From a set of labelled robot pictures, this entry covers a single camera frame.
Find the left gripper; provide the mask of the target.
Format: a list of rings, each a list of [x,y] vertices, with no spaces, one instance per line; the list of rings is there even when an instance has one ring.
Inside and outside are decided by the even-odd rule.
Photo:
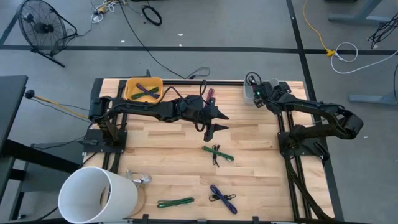
[[[216,99],[211,98],[208,104],[208,111],[211,117],[213,119],[218,118],[218,119],[229,120],[229,117],[223,114],[218,109],[218,107],[215,105],[215,102]],[[206,125],[202,100],[182,101],[182,119],[185,121],[192,122],[195,125],[195,129],[197,131],[203,131],[206,128],[206,131],[204,133],[205,142],[209,142],[213,139],[214,132],[228,129],[227,126],[219,124]]]

